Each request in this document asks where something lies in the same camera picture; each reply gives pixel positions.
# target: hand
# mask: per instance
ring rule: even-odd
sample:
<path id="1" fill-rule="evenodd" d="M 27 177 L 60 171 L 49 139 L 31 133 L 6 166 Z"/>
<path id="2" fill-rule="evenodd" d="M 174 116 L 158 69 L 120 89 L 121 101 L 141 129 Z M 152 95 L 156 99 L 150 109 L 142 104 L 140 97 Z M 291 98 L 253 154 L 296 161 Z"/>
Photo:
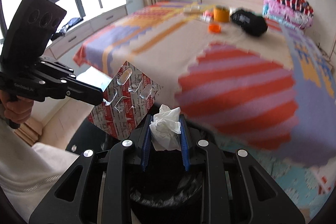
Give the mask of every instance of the hand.
<path id="1" fill-rule="evenodd" d="M 30 117 L 34 101 L 17 96 L 18 101 L 9 102 L 9 94 L 0 90 L 0 100 L 5 107 L 5 117 L 16 123 L 24 123 Z"/>

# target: white tissue paper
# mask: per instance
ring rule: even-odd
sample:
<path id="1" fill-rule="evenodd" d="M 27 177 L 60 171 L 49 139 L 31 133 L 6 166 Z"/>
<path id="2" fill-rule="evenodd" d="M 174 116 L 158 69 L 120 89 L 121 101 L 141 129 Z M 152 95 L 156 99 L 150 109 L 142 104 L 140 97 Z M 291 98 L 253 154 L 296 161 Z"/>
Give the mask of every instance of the white tissue paper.
<path id="1" fill-rule="evenodd" d="M 160 112 L 155 114 L 150 124 L 152 143 L 156 151 L 179 150 L 181 123 L 179 122 L 181 109 L 170 109 L 161 105 Z"/>

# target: drawer handle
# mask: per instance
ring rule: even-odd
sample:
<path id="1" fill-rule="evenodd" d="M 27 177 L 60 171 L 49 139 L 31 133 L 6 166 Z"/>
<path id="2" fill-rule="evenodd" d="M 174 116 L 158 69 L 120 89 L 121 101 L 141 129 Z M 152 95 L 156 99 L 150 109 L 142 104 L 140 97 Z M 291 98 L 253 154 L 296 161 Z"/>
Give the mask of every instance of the drawer handle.
<path id="1" fill-rule="evenodd" d="M 76 37 L 77 37 L 77 36 L 75 36 L 75 37 L 73 37 L 73 38 L 69 39 L 69 41 L 68 41 L 68 42 L 71 42 L 72 40 L 76 39 Z"/>

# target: orange cap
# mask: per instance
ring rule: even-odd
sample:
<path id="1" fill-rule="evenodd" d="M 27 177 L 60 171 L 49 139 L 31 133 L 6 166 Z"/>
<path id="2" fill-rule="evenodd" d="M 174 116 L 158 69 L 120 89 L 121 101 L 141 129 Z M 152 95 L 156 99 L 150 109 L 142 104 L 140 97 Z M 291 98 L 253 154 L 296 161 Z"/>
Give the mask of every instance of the orange cap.
<path id="1" fill-rule="evenodd" d="M 218 25 L 218 24 L 211 23 L 211 24 L 209 24 L 208 30 L 209 30 L 209 32 L 220 33 L 221 32 L 221 26 Z"/>

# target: yellow container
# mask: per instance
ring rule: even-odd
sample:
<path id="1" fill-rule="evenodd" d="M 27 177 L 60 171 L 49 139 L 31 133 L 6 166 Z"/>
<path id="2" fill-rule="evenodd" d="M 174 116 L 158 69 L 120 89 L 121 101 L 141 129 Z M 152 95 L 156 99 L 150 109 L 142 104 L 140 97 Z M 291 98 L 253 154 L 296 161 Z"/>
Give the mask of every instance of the yellow container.
<path id="1" fill-rule="evenodd" d="M 224 6 L 216 6 L 213 9 L 213 20 L 217 22 L 230 22 L 230 9 Z"/>

